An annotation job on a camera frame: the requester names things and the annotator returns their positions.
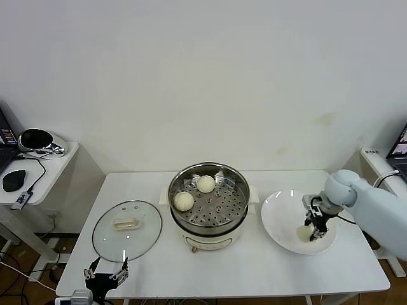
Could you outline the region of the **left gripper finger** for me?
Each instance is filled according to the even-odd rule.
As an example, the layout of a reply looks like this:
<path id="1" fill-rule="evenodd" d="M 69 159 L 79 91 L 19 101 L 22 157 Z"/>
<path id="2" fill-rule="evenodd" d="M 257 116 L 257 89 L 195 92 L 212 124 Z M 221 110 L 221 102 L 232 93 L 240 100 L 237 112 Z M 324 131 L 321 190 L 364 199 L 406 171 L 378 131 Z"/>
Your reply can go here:
<path id="1" fill-rule="evenodd" d="M 121 269 L 109 277 L 116 283 L 123 283 L 128 278 L 128 257 L 125 258 Z"/>
<path id="2" fill-rule="evenodd" d="M 100 257 L 96 258 L 88 268 L 85 268 L 83 270 L 83 274 L 86 280 L 89 280 L 91 278 L 95 277 L 95 270 L 97 269 L 97 266 L 99 264 Z"/>

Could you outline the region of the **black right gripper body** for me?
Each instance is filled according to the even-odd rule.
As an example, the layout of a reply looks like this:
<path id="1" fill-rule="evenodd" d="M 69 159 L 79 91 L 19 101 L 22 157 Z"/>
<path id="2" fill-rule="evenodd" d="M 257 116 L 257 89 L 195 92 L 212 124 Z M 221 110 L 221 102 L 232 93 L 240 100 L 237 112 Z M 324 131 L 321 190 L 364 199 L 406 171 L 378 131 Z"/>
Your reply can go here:
<path id="1" fill-rule="evenodd" d="M 319 208 L 319 204 L 314 204 L 313 202 L 311 202 L 310 213 L 310 218 L 315 227 L 326 227 L 328 218 L 326 217 L 326 214 L 324 214 Z"/>

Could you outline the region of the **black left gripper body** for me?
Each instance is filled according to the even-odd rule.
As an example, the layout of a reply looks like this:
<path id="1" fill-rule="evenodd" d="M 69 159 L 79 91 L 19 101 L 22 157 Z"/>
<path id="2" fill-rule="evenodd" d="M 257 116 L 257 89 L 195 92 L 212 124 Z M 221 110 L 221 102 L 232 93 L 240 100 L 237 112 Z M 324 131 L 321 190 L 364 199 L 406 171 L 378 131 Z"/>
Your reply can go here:
<path id="1" fill-rule="evenodd" d="M 92 292 L 94 302 L 104 304 L 107 293 L 118 288 L 118 280 L 110 276 L 109 273 L 97 273 L 93 278 L 85 278 L 86 288 Z"/>

